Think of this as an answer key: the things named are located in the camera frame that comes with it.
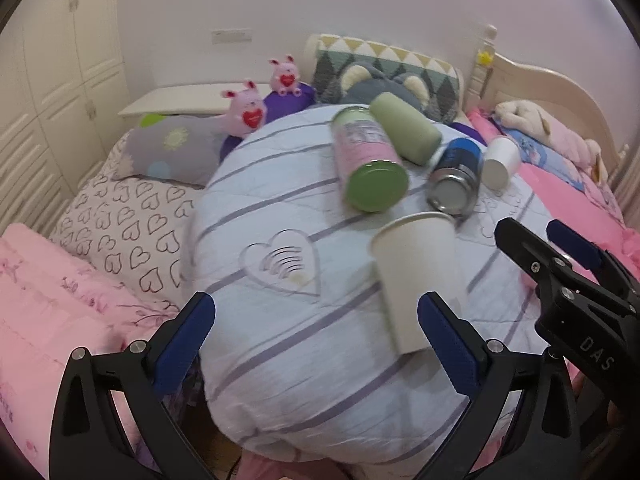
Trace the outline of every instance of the wall socket panel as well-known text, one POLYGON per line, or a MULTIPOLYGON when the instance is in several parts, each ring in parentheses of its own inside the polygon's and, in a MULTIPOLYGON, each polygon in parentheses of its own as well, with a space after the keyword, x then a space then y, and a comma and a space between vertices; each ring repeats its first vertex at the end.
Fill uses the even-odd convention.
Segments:
POLYGON ((211 43, 243 43, 251 41, 254 32, 250 28, 219 28, 211 31, 211 43))

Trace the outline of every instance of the red heart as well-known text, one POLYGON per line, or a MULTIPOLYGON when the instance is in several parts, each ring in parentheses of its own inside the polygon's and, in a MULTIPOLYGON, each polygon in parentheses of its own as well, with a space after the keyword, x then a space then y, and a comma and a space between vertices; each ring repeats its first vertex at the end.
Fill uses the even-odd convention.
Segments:
POLYGON ((253 112, 245 112, 242 114, 242 120, 250 128, 257 128, 262 120, 262 110, 256 108, 253 112))
POLYGON ((280 76, 280 82, 284 85, 284 86, 291 86, 293 85, 293 83, 295 83, 296 81, 296 76, 294 76, 293 74, 289 74, 289 75, 281 75, 280 76))

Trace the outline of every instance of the blue can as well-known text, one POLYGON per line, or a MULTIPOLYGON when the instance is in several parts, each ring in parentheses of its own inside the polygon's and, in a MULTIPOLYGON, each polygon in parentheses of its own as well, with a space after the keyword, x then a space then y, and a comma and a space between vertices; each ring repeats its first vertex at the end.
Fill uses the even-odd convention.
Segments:
POLYGON ((429 177, 428 202, 438 211, 465 217, 478 202, 482 151, 471 139, 454 139, 429 177))

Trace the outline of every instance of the gray stuffed animal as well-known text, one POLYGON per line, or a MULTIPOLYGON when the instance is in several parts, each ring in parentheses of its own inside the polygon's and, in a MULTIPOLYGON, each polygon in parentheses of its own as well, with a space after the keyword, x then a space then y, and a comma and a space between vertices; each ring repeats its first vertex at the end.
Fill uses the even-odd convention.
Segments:
POLYGON ((424 113, 429 104, 429 89, 415 74, 404 73, 393 79, 386 77, 369 63, 353 63, 340 78, 341 104, 370 104, 383 92, 396 97, 424 113))

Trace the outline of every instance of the paper cup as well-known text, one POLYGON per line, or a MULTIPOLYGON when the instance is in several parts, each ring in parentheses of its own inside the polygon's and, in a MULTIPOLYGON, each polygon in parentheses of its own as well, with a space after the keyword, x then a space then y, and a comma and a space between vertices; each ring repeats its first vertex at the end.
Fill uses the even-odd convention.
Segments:
POLYGON ((520 164, 518 145, 509 137, 496 137, 484 152, 482 183, 494 191, 504 189, 520 164))
POLYGON ((422 295, 435 290, 458 316, 466 306, 453 218, 439 212, 405 216, 380 229, 369 251, 376 259, 399 352, 429 348, 418 323, 422 295))

